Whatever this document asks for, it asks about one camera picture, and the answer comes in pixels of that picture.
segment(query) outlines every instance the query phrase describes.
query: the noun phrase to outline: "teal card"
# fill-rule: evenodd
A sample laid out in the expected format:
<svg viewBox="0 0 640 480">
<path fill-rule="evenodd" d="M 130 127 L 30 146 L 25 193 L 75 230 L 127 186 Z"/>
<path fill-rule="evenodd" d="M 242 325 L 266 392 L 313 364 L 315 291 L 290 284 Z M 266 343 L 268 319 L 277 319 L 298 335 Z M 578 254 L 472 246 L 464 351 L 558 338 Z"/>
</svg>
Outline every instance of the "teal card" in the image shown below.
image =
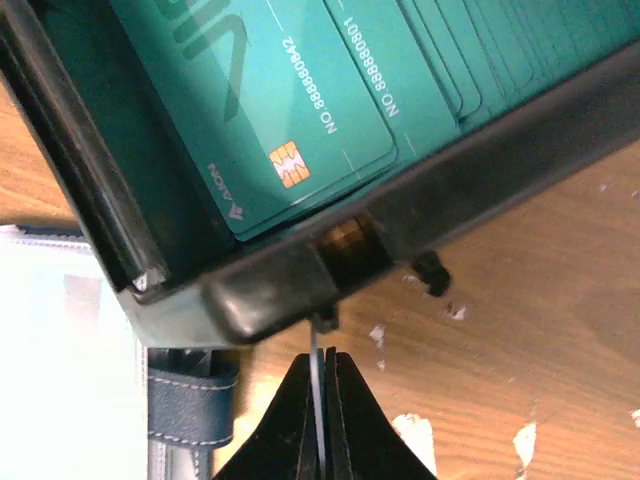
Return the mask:
<svg viewBox="0 0 640 480">
<path fill-rule="evenodd" d="M 322 2 L 111 3 L 236 237 L 395 161 Z"/>
<path fill-rule="evenodd" d="M 433 37 L 440 55 L 445 59 L 445 64 L 462 97 L 462 108 L 458 112 L 458 117 L 468 117 L 482 105 L 482 95 L 477 81 L 469 69 L 469 64 L 436 1 L 413 0 L 413 2 L 424 26 Z"/>
<path fill-rule="evenodd" d="M 460 132 L 455 112 L 396 1 L 381 0 L 376 8 L 367 0 L 325 3 L 389 125 L 399 164 L 422 158 L 455 138 Z"/>
<path fill-rule="evenodd" d="M 442 84 L 443 89 L 447 93 L 448 103 L 451 105 L 451 109 L 457 117 L 462 110 L 462 96 L 453 80 L 451 72 L 447 68 L 444 57 L 435 44 L 433 35 L 431 35 L 425 27 L 413 0 L 397 0 L 397 2 L 407 25 L 413 32 L 414 40 L 420 48 L 425 62 L 431 66 L 436 78 Z"/>
</svg>

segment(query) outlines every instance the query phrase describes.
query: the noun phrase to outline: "white line on card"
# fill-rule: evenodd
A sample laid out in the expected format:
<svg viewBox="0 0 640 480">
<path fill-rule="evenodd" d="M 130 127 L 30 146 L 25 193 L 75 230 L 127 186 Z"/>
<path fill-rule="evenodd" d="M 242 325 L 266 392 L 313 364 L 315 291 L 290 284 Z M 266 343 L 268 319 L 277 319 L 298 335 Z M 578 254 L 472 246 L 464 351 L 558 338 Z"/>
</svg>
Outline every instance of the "white line on card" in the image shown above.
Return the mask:
<svg viewBox="0 0 640 480">
<path fill-rule="evenodd" d="M 411 139 L 409 138 L 409 135 L 407 134 L 407 132 L 404 132 L 404 138 L 407 139 L 407 143 L 409 144 L 409 148 L 413 152 L 413 156 L 418 157 L 418 154 L 416 153 L 416 149 L 413 148 L 413 144 L 411 143 Z"/>
<path fill-rule="evenodd" d="M 267 2 L 267 5 L 269 5 L 269 10 L 271 10 L 271 15 L 273 15 L 273 18 L 275 19 L 276 23 L 278 24 L 278 27 L 280 28 L 281 32 L 284 32 L 284 29 L 282 28 L 282 24 L 280 23 L 280 20 L 278 20 L 278 16 L 276 15 L 275 10 L 273 9 L 273 5 L 271 5 L 271 2 L 269 0 L 265 0 Z"/>
</svg>

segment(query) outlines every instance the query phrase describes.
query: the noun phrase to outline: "wooden table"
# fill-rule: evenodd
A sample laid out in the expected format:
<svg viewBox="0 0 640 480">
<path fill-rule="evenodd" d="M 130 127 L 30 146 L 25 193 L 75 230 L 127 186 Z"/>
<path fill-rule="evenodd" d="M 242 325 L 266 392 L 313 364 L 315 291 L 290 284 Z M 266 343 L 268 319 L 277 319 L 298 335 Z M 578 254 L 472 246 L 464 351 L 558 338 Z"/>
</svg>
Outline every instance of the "wooden table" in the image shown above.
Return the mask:
<svg viewBox="0 0 640 480">
<path fill-rule="evenodd" d="M 0 159 L 0 222 L 72 221 L 4 90 Z M 444 248 L 454 276 L 446 298 L 392 273 L 342 303 L 342 327 L 323 344 L 354 357 L 389 419 L 431 421 L 443 480 L 515 478 L 512 439 L 530 421 L 530 480 L 638 479 L 638 190 L 640 143 Z M 464 319 L 452 318 L 462 307 Z M 369 338 L 376 325 L 386 327 L 385 371 Z M 246 352 L 236 440 L 218 466 L 308 347 L 298 325 Z"/>
</svg>

